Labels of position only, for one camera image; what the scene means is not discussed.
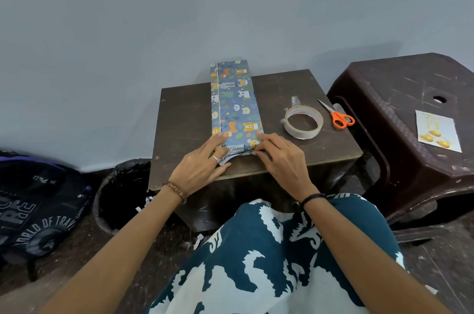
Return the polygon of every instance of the black backpack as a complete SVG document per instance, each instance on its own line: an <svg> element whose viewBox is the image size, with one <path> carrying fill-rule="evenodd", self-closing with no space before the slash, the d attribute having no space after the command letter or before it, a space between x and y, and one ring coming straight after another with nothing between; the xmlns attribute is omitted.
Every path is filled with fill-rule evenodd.
<svg viewBox="0 0 474 314"><path fill-rule="evenodd" d="M64 240L92 201L74 169L0 151L0 255L32 263Z"/></svg>

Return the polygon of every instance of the hand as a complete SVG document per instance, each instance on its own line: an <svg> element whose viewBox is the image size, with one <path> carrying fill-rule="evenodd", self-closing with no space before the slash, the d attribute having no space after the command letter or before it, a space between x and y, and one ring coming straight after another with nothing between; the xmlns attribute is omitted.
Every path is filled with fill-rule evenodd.
<svg viewBox="0 0 474 314"><path fill-rule="evenodd" d="M169 181L177 185L185 196L189 196L208 185L219 177L231 165L230 162L217 167L217 160L212 156L222 159L228 152L227 147L222 147L227 140L227 134L221 132L210 137L202 146L184 156L175 168Z"/></svg>
<svg viewBox="0 0 474 314"><path fill-rule="evenodd" d="M316 186L311 183L304 152L301 149L276 133L258 133L257 136L262 142L257 145L252 154L264 162L267 171L276 179L281 188L298 202L302 202L311 194L319 193ZM273 160L262 152L263 149L271 155Z"/></svg>

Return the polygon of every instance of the dress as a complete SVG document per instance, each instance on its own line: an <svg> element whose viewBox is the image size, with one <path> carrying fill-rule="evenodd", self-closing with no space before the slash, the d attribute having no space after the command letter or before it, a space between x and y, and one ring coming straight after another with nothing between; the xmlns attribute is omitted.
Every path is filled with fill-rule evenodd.
<svg viewBox="0 0 474 314"><path fill-rule="evenodd" d="M328 196L342 215L402 267L403 256L377 208L357 194ZM306 212L268 202L240 206L198 248L147 311L195 313L368 313Z"/></svg>

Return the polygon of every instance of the tape roll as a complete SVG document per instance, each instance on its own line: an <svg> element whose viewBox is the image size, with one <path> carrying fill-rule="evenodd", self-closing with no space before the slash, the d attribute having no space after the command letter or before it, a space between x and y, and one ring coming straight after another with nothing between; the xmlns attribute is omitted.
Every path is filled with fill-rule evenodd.
<svg viewBox="0 0 474 314"><path fill-rule="evenodd" d="M311 117L312 119L316 121L317 128L311 131L301 131L300 129L293 127L292 125L290 125L290 122L288 122L288 118L294 114L305 114ZM317 110L315 110L312 107L295 106L290 109L286 109L285 118L282 119L280 122L283 123L285 130L294 138L298 138L300 140L308 140L310 138L317 136L317 134L323 127L324 120L321 113L317 112Z"/></svg>

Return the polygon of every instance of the white wall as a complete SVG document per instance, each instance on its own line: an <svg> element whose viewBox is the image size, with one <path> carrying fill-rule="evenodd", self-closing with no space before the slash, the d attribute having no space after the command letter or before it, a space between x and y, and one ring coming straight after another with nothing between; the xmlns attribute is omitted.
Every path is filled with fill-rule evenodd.
<svg viewBox="0 0 474 314"><path fill-rule="evenodd" d="M473 0L0 0L0 148L81 170L150 157L163 87L209 63L309 68L438 52L474 69Z"/></svg>

